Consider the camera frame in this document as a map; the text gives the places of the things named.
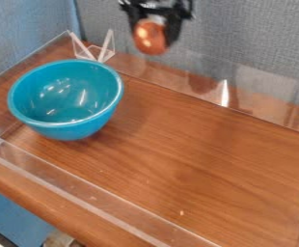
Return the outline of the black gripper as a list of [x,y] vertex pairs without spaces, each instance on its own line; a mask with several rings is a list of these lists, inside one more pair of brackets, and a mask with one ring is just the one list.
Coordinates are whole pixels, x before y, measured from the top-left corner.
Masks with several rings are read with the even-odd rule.
[[148,14],[165,16],[167,45],[172,45],[180,35],[183,19],[193,17],[193,0],[117,0],[121,10],[128,14],[131,30]]

